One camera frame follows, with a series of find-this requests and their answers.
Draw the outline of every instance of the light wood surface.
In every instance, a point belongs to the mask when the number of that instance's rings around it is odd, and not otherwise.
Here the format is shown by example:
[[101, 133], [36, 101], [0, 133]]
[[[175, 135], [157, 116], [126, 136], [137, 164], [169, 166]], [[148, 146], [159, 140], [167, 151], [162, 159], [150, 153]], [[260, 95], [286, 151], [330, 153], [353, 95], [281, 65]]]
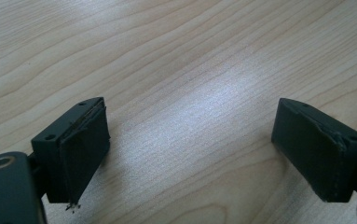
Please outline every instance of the light wood surface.
[[49, 223], [356, 223], [276, 151], [280, 97], [357, 130], [357, 1], [0, 1], [0, 153], [103, 96], [111, 151]]

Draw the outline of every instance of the wooden table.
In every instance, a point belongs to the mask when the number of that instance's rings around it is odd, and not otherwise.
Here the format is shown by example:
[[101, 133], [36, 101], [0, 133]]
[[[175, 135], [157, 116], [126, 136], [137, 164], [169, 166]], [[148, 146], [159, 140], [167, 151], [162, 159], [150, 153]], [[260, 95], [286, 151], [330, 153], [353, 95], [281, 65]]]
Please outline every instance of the wooden table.
[[110, 153], [49, 223], [356, 223], [270, 134], [281, 97], [357, 130], [357, 1], [0, 1], [0, 153], [95, 96]]

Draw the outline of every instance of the black clamp jaw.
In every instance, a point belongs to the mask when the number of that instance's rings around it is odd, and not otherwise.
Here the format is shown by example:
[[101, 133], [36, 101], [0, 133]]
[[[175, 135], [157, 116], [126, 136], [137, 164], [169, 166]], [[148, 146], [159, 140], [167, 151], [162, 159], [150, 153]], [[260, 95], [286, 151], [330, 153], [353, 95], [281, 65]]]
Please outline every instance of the black clamp jaw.
[[102, 97], [83, 101], [32, 140], [30, 156], [0, 155], [0, 223], [47, 223], [41, 197], [77, 204], [109, 150]]
[[357, 191], [357, 132], [347, 125], [282, 98], [271, 140], [323, 201], [347, 203]]

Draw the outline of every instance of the mounting hole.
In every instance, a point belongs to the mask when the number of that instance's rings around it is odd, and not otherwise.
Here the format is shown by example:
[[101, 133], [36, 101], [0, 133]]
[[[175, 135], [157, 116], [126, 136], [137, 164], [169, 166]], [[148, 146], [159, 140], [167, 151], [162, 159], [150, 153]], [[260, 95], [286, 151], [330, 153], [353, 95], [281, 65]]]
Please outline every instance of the mounting hole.
[[49, 141], [49, 140], [52, 140], [52, 139], [55, 138], [55, 137], [56, 137], [56, 135], [50, 134], [50, 135], [48, 135], [48, 136], [45, 137], [45, 140]]
[[350, 140], [352, 140], [352, 141], [357, 141], [357, 137], [355, 137], [355, 136], [350, 136]]
[[0, 157], [0, 169], [9, 166], [15, 161], [13, 156]]

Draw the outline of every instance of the wood grain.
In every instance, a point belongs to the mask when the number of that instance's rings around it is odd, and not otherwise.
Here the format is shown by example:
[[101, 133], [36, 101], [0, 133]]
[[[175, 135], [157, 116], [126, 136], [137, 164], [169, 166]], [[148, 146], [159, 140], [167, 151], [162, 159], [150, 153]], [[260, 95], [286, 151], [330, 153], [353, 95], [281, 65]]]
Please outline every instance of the wood grain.
[[0, 153], [95, 96], [111, 151], [49, 223], [356, 223], [270, 133], [280, 97], [357, 130], [357, 1], [0, 1]]

